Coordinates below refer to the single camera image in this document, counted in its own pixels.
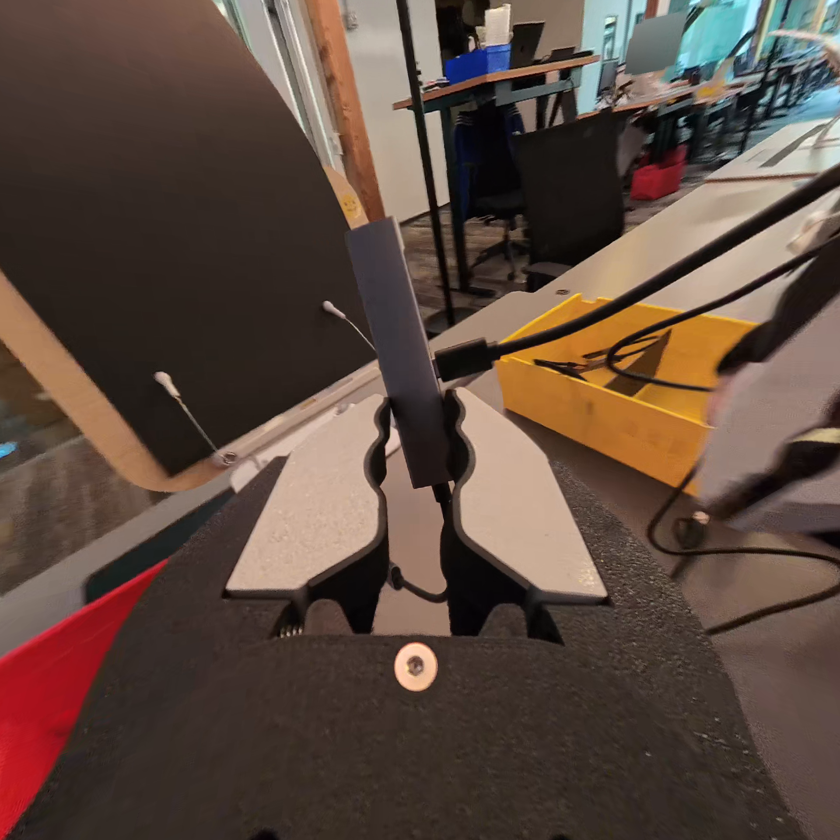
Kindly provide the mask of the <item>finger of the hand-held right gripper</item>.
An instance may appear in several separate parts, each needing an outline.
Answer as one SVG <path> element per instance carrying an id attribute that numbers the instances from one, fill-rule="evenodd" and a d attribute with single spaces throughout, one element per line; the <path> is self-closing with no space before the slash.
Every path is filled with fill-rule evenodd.
<path id="1" fill-rule="evenodd" d="M 696 470 L 704 508 L 836 508 L 839 307 L 732 378 Z"/>
<path id="2" fill-rule="evenodd" d="M 728 492 L 728 523 L 744 532 L 838 530 L 839 468 L 777 465 Z"/>

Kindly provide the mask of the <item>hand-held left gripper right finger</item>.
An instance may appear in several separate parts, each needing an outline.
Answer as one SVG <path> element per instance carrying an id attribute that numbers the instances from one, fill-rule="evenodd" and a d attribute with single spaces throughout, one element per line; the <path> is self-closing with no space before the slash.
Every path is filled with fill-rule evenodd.
<path id="1" fill-rule="evenodd" d="M 589 546 L 541 448 L 465 387 L 447 391 L 454 481 L 444 516 L 449 628 L 478 636 L 499 606 L 517 607 L 527 634 L 558 637 L 554 607 L 608 606 Z"/>

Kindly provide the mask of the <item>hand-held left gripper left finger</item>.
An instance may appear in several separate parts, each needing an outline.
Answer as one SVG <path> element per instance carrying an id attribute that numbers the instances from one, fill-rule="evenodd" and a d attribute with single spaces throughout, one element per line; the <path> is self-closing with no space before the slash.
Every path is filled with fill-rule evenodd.
<path id="1" fill-rule="evenodd" d="M 229 576 L 239 600 L 279 599 L 305 617 L 340 605 L 352 632 L 372 630 L 390 567 L 382 483 L 388 399 L 374 394 L 291 450 Z"/>

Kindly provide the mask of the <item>yellow plastic bin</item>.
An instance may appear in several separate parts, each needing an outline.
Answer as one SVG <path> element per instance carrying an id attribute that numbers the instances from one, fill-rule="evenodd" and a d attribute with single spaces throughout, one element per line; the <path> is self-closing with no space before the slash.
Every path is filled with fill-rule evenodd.
<path id="1" fill-rule="evenodd" d="M 696 462 L 710 426 L 708 395 L 647 383 L 633 397 L 609 392 L 533 364 L 578 361 L 636 331 L 674 317 L 675 309 L 638 303 L 617 315 L 495 364 L 507 410 L 675 487 Z M 655 379 L 712 387 L 720 358 L 753 322 L 706 314 L 671 329 Z"/>

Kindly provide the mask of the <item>grey usb hub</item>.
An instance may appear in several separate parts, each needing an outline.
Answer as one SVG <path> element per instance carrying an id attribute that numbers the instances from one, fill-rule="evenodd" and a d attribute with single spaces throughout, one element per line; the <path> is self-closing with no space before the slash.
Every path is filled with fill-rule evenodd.
<path id="1" fill-rule="evenodd" d="M 415 489 L 432 489 L 446 518 L 452 440 L 399 227 L 388 217 L 352 229 L 346 240 L 409 478 Z"/>

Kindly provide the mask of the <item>red plastic bin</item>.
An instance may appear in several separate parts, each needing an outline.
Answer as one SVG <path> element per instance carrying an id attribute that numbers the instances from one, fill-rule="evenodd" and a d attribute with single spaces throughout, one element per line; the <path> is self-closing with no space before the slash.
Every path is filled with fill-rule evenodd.
<path id="1" fill-rule="evenodd" d="M 117 633 L 163 560 L 1 660 L 1 838 L 34 802 L 67 745 Z"/>

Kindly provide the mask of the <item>red bag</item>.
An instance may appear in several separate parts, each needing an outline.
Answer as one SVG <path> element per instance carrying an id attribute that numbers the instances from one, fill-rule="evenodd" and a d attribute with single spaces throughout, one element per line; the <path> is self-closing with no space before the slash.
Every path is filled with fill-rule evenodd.
<path id="1" fill-rule="evenodd" d="M 687 147 L 684 143 L 664 153 L 657 162 L 651 162 L 646 152 L 633 174 L 630 198 L 633 201 L 654 201 L 676 193 L 686 171 Z"/>

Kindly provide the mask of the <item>blue and black office chair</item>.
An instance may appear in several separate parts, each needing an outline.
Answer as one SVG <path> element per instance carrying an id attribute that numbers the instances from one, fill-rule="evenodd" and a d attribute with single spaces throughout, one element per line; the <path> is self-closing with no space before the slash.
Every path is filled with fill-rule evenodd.
<path id="1" fill-rule="evenodd" d="M 482 250 L 473 267 L 502 256 L 509 268 L 507 279 L 514 282 L 518 274 L 515 254 L 529 252 L 527 246 L 511 238 L 524 215 L 521 179 L 513 155 L 513 140 L 523 133 L 524 122 L 515 104 L 490 102 L 461 111 L 453 133 L 462 218 L 503 224 L 501 241 Z"/>

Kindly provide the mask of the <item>black panel on wooden board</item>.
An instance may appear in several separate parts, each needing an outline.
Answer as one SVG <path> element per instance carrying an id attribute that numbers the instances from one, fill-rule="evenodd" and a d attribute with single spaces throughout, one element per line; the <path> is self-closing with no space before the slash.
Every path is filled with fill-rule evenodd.
<path id="1" fill-rule="evenodd" d="M 298 120 L 213 2 L 2 2 L 2 343 L 122 478 L 334 403 L 375 363 L 350 230 Z"/>

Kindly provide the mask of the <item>black stand pole with base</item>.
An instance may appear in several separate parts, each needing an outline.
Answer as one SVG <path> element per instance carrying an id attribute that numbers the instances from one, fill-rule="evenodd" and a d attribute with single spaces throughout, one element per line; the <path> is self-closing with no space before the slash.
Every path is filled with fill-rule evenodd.
<path id="1" fill-rule="evenodd" d="M 418 143 L 419 155 L 423 171 L 423 180 L 428 203 L 428 213 L 434 243 L 434 252 L 437 260 L 438 276 L 440 287 L 443 293 L 444 307 L 435 314 L 428 316 L 425 320 L 427 335 L 434 338 L 447 329 L 455 326 L 455 305 L 452 298 L 452 290 L 448 276 L 448 262 L 445 251 L 443 228 L 440 222 L 436 183 L 432 164 L 431 150 L 428 142 L 427 126 L 425 120 L 424 101 L 421 91 L 421 81 L 418 75 L 418 66 L 413 42 L 413 31 L 411 26 L 410 11 L 407 1 L 395 1 L 398 25 L 402 39 L 402 49 L 406 65 L 406 73 L 409 86 L 409 104 L 415 123 L 415 133 Z"/>

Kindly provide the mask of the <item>wooden desk with teal legs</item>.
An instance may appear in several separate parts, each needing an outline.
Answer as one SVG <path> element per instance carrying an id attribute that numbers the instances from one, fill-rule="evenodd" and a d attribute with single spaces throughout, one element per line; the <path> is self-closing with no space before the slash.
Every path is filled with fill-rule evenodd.
<path id="1" fill-rule="evenodd" d="M 581 84 L 581 71 L 584 67 L 596 64 L 600 55 L 590 50 L 583 55 L 537 65 L 507 70 L 468 80 L 456 85 L 422 91 L 425 116 L 437 112 L 443 135 L 444 160 L 448 184 L 450 228 L 455 246 L 457 266 L 457 291 L 459 294 L 476 298 L 480 301 L 494 298 L 497 294 L 487 287 L 478 287 L 472 283 L 471 269 L 467 262 L 465 241 L 465 220 L 459 208 L 459 184 L 455 162 L 454 114 L 453 111 L 468 103 L 481 105 L 494 103 L 516 104 L 519 102 L 545 99 L 557 95 L 570 105 L 576 106 L 575 92 Z M 392 104 L 394 111 L 411 111 L 410 97 Z"/>

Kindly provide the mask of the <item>dark laptop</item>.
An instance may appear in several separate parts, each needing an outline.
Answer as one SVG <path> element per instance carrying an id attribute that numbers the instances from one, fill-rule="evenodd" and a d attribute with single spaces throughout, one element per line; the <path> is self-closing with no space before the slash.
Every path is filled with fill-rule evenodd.
<path id="1" fill-rule="evenodd" d="M 509 69 L 531 67 L 537 57 L 544 21 L 514 24 L 511 30 Z"/>

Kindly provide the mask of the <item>blue plastic bin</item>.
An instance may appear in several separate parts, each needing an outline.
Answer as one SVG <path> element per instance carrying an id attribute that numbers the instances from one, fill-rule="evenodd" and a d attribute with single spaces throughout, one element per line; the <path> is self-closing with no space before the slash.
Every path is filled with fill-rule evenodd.
<path id="1" fill-rule="evenodd" d="M 468 51 L 444 63 L 444 76 L 450 85 L 510 69 L 511 43 L 489 45 Z"/>

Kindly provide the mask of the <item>wooden post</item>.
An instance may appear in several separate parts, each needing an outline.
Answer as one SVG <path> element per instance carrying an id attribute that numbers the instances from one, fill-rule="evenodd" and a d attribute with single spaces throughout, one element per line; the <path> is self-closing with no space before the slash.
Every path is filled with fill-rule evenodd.
<path id="1" fill-rule="evenodd" d="M 314 48 L 339 135 L 343 170 L 371 221 L 385 217 L 338 1 L 306 1 Z"/>

